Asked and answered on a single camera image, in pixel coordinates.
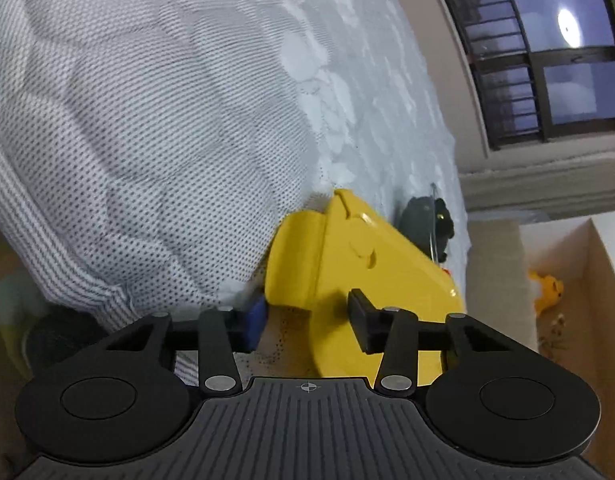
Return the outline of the black plush cat toy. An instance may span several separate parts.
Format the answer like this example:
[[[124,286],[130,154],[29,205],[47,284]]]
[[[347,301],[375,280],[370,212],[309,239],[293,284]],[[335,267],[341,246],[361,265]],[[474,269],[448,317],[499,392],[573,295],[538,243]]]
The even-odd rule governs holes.
[[[454,221],[440,197],[414,197],[397,225],[411,244],[436,263],[445,263],[447,244],[455,235]]]

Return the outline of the yellow duck plush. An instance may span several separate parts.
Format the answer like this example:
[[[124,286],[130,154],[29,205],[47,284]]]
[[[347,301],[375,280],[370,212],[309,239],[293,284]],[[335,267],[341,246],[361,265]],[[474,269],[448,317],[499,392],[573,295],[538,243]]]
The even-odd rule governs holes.
[[[550,274],[539,275],[534,271],[529,272],[533,307],[537,316],[541,316],[546,310],[557,306],[565,292],[565,284]]]

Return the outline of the dark window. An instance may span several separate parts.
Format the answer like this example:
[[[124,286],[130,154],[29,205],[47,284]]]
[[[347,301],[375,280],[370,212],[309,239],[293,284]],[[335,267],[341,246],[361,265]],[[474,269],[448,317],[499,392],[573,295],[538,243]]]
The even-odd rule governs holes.
[[[444,2],[492,150],[615,131],[610,0]]]

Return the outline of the beige curtain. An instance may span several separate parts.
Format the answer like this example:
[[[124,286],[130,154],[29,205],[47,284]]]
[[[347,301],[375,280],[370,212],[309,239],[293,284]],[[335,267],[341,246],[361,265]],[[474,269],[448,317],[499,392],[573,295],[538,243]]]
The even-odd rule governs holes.
[[[470,212],[531,210],[565,219],[615,211],[615,152],[459,178]]]

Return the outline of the beige headboard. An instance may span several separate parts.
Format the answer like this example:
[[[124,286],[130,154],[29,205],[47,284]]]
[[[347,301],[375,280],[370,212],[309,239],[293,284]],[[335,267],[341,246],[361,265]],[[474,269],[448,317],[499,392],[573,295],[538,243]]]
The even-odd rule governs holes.
[[[467,313],[536,351],[539,337],[519,223],[470,221],[468,234]]]

